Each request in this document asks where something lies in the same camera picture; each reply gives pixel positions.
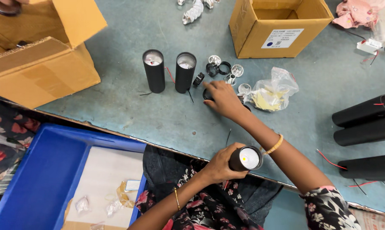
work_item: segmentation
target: blue plastic tray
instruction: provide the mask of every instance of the blue plastic tray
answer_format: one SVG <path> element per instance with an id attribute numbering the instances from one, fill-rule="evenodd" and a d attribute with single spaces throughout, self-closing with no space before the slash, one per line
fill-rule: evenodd
<path id="1" fill-rule="evenodd" d="M 143 153 L 146 144 L 42 124 L 0 202 L 0 230 L 60 230 L 92 146 Z M 143 176 L 140 188 L 144 187 Z M 138 216 L 134 208 L 130 223 Z"/>

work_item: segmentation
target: plastic bag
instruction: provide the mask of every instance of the plastic bag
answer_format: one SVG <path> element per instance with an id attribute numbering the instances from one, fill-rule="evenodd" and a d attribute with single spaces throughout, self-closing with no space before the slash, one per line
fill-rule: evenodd
<path id="1" fill-rule="evenodd" d="M 118 199 L 114 199 L 106 207 L 107 217 L 112 217 L 118 210 L 123 209 L 124 206 L 120 203 Z"/>
<path id="2" fill-rule="evenodd" d="M 124 207 L 133 208 L 134 207 L 134 201 L 131 201 L 128 197 L 128 193 L 135 192 L 137 190 L 125 190 L 126 189 L 127 182 L 122 181 L 120 186 L 116 189 L 116 193 L 118 196 L 118 200 Z"/>
<path id="3" fill-rule="evenodd" d="M 257 81 L 251 91 L 251 103 L 266 111 L 286 108 L 289 97 L 299 91 L 295 78 L 287 70 L 273 67 L 272 79 Z"/>
<path id="4" fill-rule="evenodd" d="M 104 221 L 90 225 L 90 230 L 104 230 Z"/>
<path id="5" fill-rule="evenodd" d="M 79 201 L 77 201 L 75 203 L 75 207 L 79 215 L 83 215 L 85 213 L 91 212 L 91 208 L 89 206 L 89 201 L 87 200 L 87 196 L 83 196 Z"/>

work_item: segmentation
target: white led driver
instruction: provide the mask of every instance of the white led driver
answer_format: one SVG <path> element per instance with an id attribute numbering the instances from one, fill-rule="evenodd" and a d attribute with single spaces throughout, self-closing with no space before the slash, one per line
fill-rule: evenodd
<path id="1" fill-rule="evenodd" d="M 363 40 L 357 43 L 356 48 L 359 50 L 366 51 L 372 55 L 377 54 L 377 50 L 382 47 L 382 43 L 373 39 Z"/>

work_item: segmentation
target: black floral sleeve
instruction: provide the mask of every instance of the black floral sleeve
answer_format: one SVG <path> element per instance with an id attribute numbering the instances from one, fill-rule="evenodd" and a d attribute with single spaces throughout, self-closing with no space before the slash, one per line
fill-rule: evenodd
<path id="1" fill-rule="evenodd" d="M 323 186 L 301 196 L 305 200 L 308 227 L 311 230 L 361 230 L 339 191 Z"/>

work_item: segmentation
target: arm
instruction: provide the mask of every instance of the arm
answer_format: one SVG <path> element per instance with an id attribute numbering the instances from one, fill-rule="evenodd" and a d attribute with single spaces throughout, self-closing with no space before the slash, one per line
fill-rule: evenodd
<path id="1" fill-rule="evenodd" d="M 245 145 L 234 143 L 221 149 L 200 172 L 197 172 L 187 183 L 177 189 L 180 208 L 183 208 L 195 194 L 206 186 L 225 180 L 244 178 L 248 171 L 232 171 L 228 166 L 232 152 L 243 146 Z M 139 217 L 128 230 L 161 230 L 177 212 L 177 200 L 173 192 Z"/>
<path id="2" fill-rule="evenodd" d="M 230 84 L 224 81 L 212 81 L 204 82 L 204 87 L 210 91 L 216 101 L 205 100 L 204 103 L 239 124 L 262 148 L 269 150 L 278 142 L 279 135 L 242 106 Z M 321 186 L 333 186 L 316 165 L 286 140 L 270 156 L 302 194 Z"/>

